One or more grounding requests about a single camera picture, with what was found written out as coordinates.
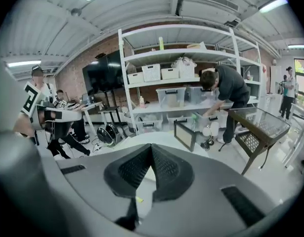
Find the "white globe table lamp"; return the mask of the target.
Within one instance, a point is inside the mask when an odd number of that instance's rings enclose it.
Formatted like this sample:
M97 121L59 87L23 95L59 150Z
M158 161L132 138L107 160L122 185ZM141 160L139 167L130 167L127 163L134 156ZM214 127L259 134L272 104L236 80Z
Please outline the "white globe table lamp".
M219 123L217 121L213 121L210 125L207 125L203 128L202 134L205 137L204 142L201 143L201 147L208 151L211 146L214 145L214 139L218 137L219 132Z

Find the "white lattice basket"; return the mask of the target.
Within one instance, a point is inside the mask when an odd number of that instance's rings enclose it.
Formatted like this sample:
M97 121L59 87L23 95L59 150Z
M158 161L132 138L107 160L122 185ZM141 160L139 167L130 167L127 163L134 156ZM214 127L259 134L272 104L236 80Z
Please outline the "white lattice basket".
M145 82L161 80L160 64L146 65L141 68Z
M180 78L194 78L195 64L190 62L179 61L178 65L179 77Z

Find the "dark brown lattice table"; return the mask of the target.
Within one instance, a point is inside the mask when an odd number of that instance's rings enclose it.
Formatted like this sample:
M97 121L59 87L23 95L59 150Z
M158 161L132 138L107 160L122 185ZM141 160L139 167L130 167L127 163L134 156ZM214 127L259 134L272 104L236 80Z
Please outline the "dark brown lattice table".
M235 135L235 140L245 151L249 160L242 171L244 175L257 156L269 150L290 130L290 124L260 108L236 108L228 110L230 117L247 128Z

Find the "black television stand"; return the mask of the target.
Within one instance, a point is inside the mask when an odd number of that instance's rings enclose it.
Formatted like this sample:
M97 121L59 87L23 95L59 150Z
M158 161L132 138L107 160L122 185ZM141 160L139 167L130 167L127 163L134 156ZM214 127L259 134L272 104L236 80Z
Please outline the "black television stand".
M116 98L114 90L109 91L112 97L113 106L110 106L110 102L108 99L108 92L104 92L105 100L106 102L102 102L102 109L99 111L101 114L102 121L105 125L109 123L106 118L106 114L110 115L110 123L112 123L115 127L120 128L121 130L124 130L123 122L121 121L120 114L119 114L119 106L117 106Z

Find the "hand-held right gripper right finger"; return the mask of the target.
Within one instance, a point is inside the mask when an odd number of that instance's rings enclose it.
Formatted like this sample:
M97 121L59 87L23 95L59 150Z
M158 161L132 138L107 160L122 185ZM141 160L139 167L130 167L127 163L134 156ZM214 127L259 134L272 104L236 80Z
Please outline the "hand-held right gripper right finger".
M176 200L192 185L194 171L191 164L183 159L185 151L152 144L151 168L156 178L154 202Z

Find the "beige storage box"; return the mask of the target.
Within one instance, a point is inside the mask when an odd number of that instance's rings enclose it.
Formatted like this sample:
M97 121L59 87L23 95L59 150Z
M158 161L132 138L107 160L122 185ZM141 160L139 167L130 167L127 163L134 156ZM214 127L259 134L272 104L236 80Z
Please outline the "beige storage box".
M128 74L129 84L136 84L144 82L143 72Z
M177 69L177 68L161 69L161 77L163 80L178 79L179 78L179 69Z

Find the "black picture frame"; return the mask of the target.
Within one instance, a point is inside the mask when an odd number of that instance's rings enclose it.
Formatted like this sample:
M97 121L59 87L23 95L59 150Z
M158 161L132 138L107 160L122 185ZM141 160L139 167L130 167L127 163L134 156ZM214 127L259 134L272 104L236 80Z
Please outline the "black picture frame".
M192 153L200 153L202 148L196 143L197 133L184 125L182 121L174 121L174 137L188 151Z

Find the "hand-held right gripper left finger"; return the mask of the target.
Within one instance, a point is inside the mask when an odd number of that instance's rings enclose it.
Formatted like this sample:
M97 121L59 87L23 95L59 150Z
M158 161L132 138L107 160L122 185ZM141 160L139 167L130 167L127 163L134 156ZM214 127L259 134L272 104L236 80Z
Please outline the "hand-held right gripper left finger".
M151 166L151 144L140 144L114 152L117 158L104 169L104 181L118 197L134 198Z

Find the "black television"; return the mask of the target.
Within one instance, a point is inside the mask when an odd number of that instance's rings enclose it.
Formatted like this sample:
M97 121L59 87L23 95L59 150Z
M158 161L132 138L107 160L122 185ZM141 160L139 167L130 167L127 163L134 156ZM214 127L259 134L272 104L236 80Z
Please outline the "black television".
M83 68L88 95L124 87L120 51L107 54Z

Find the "white metal shelf unit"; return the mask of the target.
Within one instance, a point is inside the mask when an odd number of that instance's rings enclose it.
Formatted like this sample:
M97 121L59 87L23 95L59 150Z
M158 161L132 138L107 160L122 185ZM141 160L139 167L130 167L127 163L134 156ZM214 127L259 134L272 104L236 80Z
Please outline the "white metal shelf unit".
M159 37L163 38L164 50L159 49ZM124 33L118 30L119 51L122 62L127 103L131 121L136 129L133 117L135 104L130 98L130 89L181 82L197 82L199 78L178 78L129 84L127 70L153 64L171 64L179 58L187 57L196 64L214 63L235 66L237 72L248 72L251 66L258 71L258 76L248 83L263 86L263 66L260 60L253 61L240 56L240 53L255 49L259 51L258 43L253 43L234 34L232 29L223 31L212 27L190 24L168 24L146 27Z

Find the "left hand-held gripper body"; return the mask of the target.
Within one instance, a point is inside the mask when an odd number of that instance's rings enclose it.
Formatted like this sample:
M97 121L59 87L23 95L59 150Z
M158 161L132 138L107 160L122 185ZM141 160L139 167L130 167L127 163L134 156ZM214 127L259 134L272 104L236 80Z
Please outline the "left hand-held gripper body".
M24 85L24 91L27 93L27 99L20 113L29 117L34 130L45 129L47 126L52 126L53 123L70 126L82 117L79 111L55 108L54 103L52 104L50 99L30 82Z

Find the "person's left forearm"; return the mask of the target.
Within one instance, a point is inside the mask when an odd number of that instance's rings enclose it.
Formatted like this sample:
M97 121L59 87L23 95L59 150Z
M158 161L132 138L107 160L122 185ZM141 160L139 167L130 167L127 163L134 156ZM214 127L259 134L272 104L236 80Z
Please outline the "person's left forearm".
M13 132L24 134L29 138L33 138L35 135L35 131L31 125L30 119L24 113L19 114L13 127Z

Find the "white desk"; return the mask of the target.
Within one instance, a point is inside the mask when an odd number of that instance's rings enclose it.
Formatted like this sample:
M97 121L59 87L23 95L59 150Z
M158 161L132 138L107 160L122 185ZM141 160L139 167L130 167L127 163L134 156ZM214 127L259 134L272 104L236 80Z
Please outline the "white desk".
M103 102L100 101L100 102L92 103L92 104L90 104L90 105L87 105L87 106L81 108L81 111L84 112L84 114L85 114L85 116L86 116L86 121L88 122L88 125L90 126L90 130L91 130L91 132L92 132L92 134L93 134L94 136L96 136L97 133L96 133L96 130L95 130L95 128L94 128L94 126L93 126L93 123L92 123L92 121L91 121L89 111L95 110L96 108L102 107L102 103L103 103Z

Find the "ceiling air conditioner unit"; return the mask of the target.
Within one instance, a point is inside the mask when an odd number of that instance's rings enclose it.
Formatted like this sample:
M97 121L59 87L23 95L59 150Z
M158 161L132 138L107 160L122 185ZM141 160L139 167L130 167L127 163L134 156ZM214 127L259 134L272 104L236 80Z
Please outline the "ceiling air conditioner unit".
M231 0L180 0L177 7L181 17L226 24L241 22L239 5Z

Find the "black floor fan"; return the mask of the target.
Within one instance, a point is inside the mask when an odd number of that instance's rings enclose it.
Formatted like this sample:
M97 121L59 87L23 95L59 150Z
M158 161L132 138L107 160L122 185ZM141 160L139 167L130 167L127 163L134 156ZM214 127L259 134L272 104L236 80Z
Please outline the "black floor fan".
M118 129L112 124L106 124L104 128L99 127L96 133L98 139L107 146L117 145L121 140Z

